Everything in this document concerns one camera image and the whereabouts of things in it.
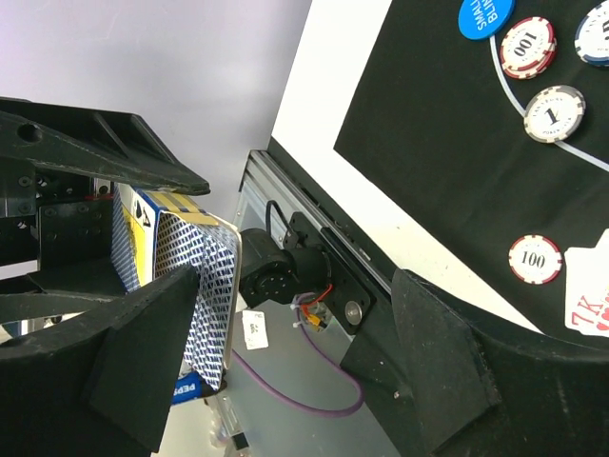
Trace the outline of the blue round button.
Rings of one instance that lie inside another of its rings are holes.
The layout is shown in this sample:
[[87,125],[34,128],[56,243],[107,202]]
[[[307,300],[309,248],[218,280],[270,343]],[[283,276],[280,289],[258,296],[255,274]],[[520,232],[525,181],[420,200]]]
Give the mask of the blue round button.
[[458,16],[463,37],[481,41],[499,31],[512,15],[515,0],[464,0]]

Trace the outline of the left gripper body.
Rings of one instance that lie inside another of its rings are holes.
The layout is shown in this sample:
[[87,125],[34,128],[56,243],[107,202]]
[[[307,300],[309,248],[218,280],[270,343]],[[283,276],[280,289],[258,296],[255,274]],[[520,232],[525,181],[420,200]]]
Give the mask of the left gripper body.
[[62,267],[108,257],[112,209],[109,180],[3,161],[1,265]]

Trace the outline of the red white single chip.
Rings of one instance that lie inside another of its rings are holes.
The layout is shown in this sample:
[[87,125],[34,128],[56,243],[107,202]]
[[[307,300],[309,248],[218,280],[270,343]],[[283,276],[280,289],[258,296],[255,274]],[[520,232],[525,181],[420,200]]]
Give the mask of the red white single chip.
[[544,72],[556,46],[555,31],[548,19],[540,16],[524,18],[501,41],[501,69],[513,79],[532,79]]

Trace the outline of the grey white single chip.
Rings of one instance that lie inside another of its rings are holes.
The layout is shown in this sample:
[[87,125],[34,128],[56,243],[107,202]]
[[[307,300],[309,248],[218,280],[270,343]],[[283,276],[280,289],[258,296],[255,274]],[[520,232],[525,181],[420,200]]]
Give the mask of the grey white single chip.
[[567,85],[551,86],[538,92],[527,104],[524,130],[537,142],[557,143],[578,129],[585,110],[586,101],[578,89]]

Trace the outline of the blue white chip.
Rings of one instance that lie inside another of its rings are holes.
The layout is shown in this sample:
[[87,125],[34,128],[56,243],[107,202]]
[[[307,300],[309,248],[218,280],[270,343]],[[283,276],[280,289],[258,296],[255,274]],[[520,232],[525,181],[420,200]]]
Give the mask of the blue white chip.
[[596,67],[608,66],[608,2],[593,7],[580,21],[574,47],[578,57]]

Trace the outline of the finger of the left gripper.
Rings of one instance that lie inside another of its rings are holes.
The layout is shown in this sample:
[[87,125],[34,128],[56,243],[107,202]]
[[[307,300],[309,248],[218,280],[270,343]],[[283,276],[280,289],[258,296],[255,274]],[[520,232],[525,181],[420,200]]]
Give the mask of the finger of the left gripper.
[[3,97],[1,156],[140,189],[210,193],[208,181],[134,113]]
[[1,281],[1,327],[84,312],[126,293],[108,259],[6,278]]

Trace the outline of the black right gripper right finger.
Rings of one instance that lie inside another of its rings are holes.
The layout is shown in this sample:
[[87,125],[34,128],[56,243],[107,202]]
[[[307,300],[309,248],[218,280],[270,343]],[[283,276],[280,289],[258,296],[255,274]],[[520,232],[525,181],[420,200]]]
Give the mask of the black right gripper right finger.
[[509,322],[408,270],[343,365],[402,456],[604,456],[608,353]]

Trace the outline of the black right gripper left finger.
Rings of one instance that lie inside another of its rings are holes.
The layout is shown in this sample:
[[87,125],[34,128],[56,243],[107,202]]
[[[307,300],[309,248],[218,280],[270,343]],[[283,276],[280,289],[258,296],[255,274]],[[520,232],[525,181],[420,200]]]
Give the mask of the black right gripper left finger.
[[148,456],[160,448],[198,292],[177,268],[1,346],[5,456]]

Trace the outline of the blue playing card deck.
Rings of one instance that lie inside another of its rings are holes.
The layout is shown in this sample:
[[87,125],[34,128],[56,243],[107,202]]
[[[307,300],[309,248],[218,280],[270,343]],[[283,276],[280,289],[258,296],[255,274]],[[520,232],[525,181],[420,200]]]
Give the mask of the blue playing card deck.
[[155,279],[157,232],[165,215],[186,223],[219,224],[187,195],[114,186],[110,260],[128,292]]

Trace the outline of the red white chip stack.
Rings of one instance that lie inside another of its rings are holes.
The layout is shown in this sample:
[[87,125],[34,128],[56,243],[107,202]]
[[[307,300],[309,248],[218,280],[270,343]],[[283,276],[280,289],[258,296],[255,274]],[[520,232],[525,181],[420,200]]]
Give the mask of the red white chip stack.
[[550,283],[558,276],[562,269],[562,255],[549,238],[526,234],[510,247],[508,263],[520,280],[538,286]]

